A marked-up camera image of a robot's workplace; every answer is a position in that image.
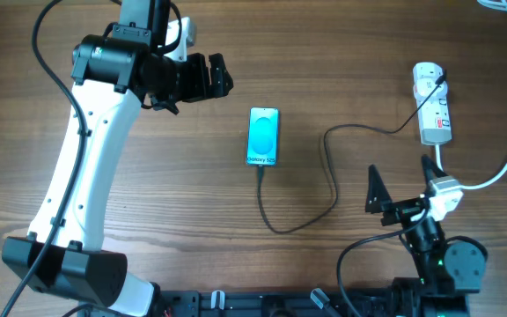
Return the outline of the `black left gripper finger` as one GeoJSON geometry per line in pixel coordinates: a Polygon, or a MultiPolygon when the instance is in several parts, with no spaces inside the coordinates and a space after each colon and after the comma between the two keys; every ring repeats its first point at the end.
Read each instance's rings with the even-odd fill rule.
{"type": "Polygon", "coordinates": [[[210,71],[209,95],[211,98],[222,98],[233,88],[233,80],[227,70],[210,71]]]}
{"type": "Polygon", "coordinates": [[[226,72],[224,57],[220,53],[209,55],[210,72],[226,72]]]}

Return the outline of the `white power strip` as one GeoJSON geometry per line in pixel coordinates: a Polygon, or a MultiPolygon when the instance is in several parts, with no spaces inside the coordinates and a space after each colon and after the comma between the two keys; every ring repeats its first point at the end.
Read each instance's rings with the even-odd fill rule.
{"type": "MultiPolygon", "coordinates": [[[[421,77],[445,76],[444,70],[431,62],[417,63],[413,68],[413,81],[421,77]]],[[[421,142],[424,145],[442,145],[452,140],[452,127],[447,95],[442,99],[416,100],[417,118],[421,142]]]]}

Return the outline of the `blue screen smartphone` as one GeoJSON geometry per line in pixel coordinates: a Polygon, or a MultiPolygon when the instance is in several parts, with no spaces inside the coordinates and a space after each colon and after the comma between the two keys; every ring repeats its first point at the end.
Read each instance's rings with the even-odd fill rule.
{"type": "Polygon", "coordinates": [[[275,166],[278,152],[279,110],[271,107],[250,109],[246,163],[275,166]]]}

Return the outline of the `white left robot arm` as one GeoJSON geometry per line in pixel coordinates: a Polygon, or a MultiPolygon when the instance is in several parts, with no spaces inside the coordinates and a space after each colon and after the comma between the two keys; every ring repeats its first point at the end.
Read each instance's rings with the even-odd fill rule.
{"type": "Polygon", "coordinates": [[[72,53],[66,135],[46,198],[23,238],[4,242],[21,288],[125,316],[165,316],[159,286],[103,249],[110,188],[140,112],[222,98],[233,82],[220,54],[189,54],[196,28],[170,1],[123,1],[118,21],[72,53]]]}

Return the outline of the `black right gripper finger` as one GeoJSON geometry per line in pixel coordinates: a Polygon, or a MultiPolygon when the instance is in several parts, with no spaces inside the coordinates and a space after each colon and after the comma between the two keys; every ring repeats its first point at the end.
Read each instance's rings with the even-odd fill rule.
{"type": "Polygon", "coordinates": [[[435,161],[433,161],[428,155],[421,156],[422,170],[424,179],[426,181],[433,181],[437,178],[446,177],[447,173],[442,171],[435,161]]]}
{"type": "Polygon", "coordinates": [[[368,168],[368,191],[365,211],[375,214],[391,209],[393,201],[375,165],[368,168]]]}

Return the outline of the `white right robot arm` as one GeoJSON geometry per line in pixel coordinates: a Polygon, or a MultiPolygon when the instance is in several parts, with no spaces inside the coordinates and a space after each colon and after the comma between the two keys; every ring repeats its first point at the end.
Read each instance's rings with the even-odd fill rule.
{"type": "Polygon", "coordinates": [[[383,226],[401,226],[398,236],[418,277],[396,277],[383,289],[365,291],[366,316],[468,316],[467,296],[481,290],[487,249],[466,236],[447,238],[441,226],[463,197],[461,184],[427,156],[422,170],[424,191],[395,202],[377,167],[369,166],[365,211],[380,213],[383,226]]]}

